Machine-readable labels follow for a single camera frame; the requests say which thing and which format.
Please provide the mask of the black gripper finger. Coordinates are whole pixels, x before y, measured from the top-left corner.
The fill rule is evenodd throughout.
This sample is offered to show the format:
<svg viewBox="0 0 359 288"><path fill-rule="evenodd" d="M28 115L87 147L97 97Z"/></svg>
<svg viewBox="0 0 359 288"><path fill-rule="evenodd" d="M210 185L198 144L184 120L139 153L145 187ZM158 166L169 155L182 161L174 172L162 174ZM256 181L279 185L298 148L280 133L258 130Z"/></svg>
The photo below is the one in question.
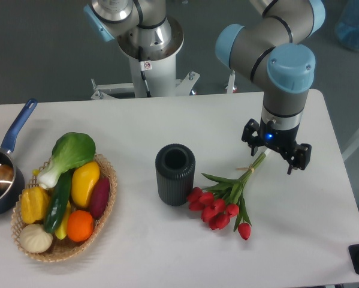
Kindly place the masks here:
<svg viewBox="0 0 359 288"><path fill-rule="evenodd" d="M258 147L260 146L260 137L258 132L260 125L256 120L250 119L243 129L242 141L248 144L251 149L251 156L257 153Z"/></svg>
<svg viewBox="0 0 359 288"><path fill-rule="evenodd" d="M312 146L307 143L301 143L293 146L286 160L289 164L287 174L290 175L293 170L305 170L310 162Z"/></svg>

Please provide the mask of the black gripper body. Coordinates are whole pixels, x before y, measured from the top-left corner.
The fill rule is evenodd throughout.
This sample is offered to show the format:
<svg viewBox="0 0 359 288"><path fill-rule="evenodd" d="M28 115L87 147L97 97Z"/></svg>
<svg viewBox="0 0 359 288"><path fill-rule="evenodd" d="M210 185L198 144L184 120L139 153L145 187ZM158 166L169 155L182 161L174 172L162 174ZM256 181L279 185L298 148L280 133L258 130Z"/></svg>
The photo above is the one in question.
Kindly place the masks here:
<svg viewBox="0 0 359 288"><path fill-rule="evenodd" d="M253 155L258 147L265 146L272 149L284 158L295 159L297 149L296 135L301 121L301 115L289 118L274 117L257 123L253 120L253 129L257 135L254 137Z"/></svg>

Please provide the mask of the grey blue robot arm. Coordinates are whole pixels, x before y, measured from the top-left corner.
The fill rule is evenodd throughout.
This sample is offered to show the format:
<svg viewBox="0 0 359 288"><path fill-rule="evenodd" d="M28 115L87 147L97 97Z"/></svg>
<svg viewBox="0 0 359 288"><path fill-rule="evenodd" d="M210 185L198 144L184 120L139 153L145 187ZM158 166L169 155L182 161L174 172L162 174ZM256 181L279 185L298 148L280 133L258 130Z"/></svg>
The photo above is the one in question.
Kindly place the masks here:
<svg viewBox="0 0 359 288"><path fill-rule="evenodd" d="M216 40L216 57L264 93L260 121L250 120L242 141L252 151L265 146L289 169L304 170L311 146L296 135L314 80L315 56L301 44L325 20L321 1L253 1L262 21L253 28L232 24ZM176 55L183 30L169 17L165 1L89 1L83 9L104 40L117 40L128 57L136 97L178 94Z"/></svg>

